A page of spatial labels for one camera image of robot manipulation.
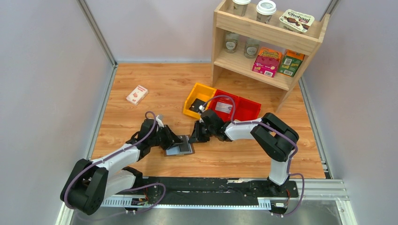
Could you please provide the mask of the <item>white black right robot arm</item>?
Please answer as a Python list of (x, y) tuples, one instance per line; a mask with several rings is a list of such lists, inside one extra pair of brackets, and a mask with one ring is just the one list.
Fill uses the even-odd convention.
[(288, 180), (299, 134), (273, 113), (254, 120), (223, 121), (213, 110), (206, 110), (195, 121), (189, 143), (206, 143), (211, 137), (222, 142), (255, 140), (271, 158), (268, 179), (279, 186)]

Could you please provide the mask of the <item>brown leather card holder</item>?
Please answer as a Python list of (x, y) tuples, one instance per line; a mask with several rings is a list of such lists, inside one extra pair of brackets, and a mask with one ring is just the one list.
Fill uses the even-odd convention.
[(170, 148), (165, 150), (165, 156), (182, 156), (182, 155), (190, 155), (194, 154), (194, 147), (191, 143), (189, 143), (190, 136), (189, 135), (180, 135), (179, 138), (182, 139), (182, 143), (175, 144)]

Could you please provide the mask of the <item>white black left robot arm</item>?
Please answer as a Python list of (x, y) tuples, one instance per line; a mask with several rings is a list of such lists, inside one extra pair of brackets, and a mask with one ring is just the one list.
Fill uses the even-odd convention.
[(142, 172), (130, 167), (150, 153), (152, 147), (167, 150), (183, 144), (159, 119), (145, 119), (139, 131), (116, 151), (93, 161), (80, 159), (73, 167), (60, 199), (70, 209), (95, 213), (108, 197), (143, 186)]

